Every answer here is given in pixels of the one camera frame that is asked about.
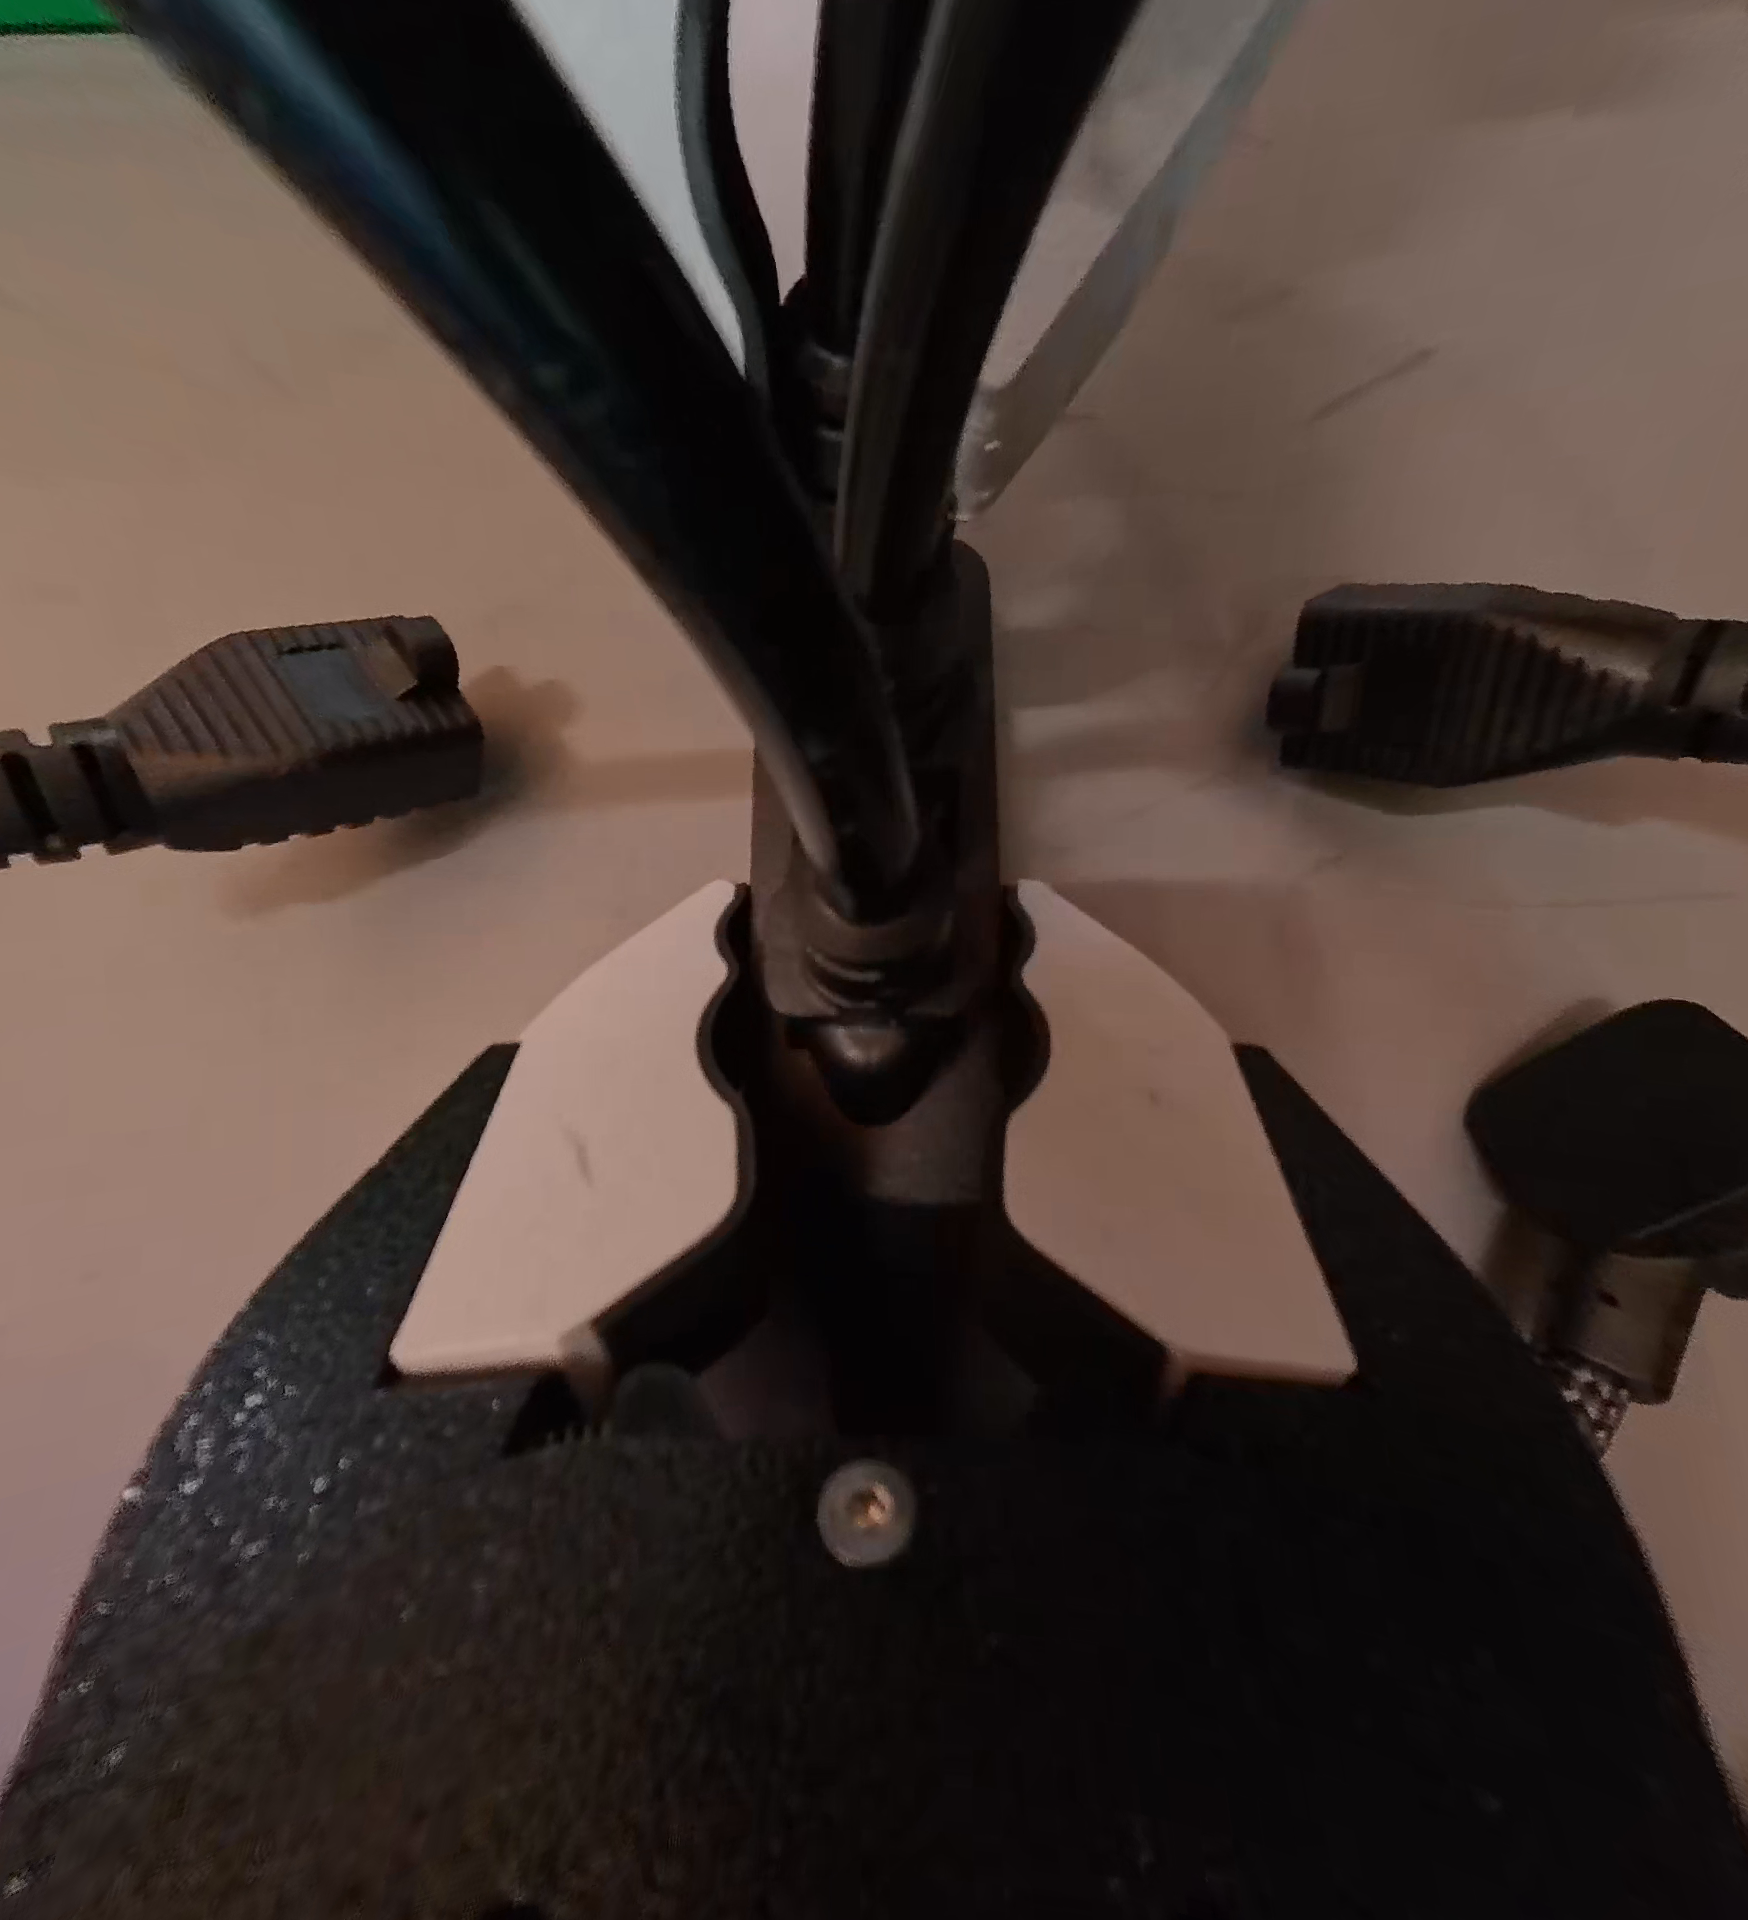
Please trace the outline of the ribbed black plug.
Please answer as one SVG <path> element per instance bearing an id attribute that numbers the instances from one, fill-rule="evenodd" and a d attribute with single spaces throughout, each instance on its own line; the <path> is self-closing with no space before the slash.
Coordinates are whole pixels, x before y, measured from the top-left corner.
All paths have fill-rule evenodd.
<path id="1" fill-rule="evenodd" d="M 218 637 L 99 716 L 0 730 L 0 870 L 395 819 L 475 800 L 482 761 L 431 616 Z"/>
<path id="2" fill-rule="evenodd" d="M 1748 623 L 1527 586 L 1329 587 L 1299 610 L 1266 726 L 1285 768 L 1425 789 L 1748 764 Z"/>

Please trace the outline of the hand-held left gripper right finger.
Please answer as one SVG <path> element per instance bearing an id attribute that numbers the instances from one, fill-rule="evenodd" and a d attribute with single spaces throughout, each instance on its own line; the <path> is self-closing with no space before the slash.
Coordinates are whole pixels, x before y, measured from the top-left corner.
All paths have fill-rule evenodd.
<path id="1" fill-rule="evenodd" d="M 1006 1126 L 1009 1225 L 1194 1373 L 1337 1387 L 1341 1312 L 1222 1024 L 1042 881 L 1015 888 L 1048 1044 Z"/>

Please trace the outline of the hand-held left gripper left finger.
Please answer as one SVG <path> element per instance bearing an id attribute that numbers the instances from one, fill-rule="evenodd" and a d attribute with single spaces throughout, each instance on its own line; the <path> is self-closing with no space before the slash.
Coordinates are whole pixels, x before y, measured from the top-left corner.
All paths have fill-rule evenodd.
<path id="1" fill-rule="evenodd" d="M 611 1387 L 739 1218 L 749 1172 L 716 1018 L 747 888 L 717 879 L 578 973 L 526 1026 L 393 1336 L 406 1382 L 555 1372 Z"/>

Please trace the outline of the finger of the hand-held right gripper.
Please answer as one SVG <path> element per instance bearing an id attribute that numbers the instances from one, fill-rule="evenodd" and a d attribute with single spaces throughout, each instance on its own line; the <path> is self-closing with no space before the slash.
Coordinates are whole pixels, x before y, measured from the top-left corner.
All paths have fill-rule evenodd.
<path id="1" fill-rule="evenodd" d="M 536 38 L 744 376 L 772 384 L 776 270 L 742 158 L 727 1 L 540 1 Z"/>
<path id="2" fill-rule="evenodd" d="M 981 515 L 1007 489 L 1116 344 L 1303 9 L 1141 6 L 998 321 L 957 452 L 957 515 Z"/>

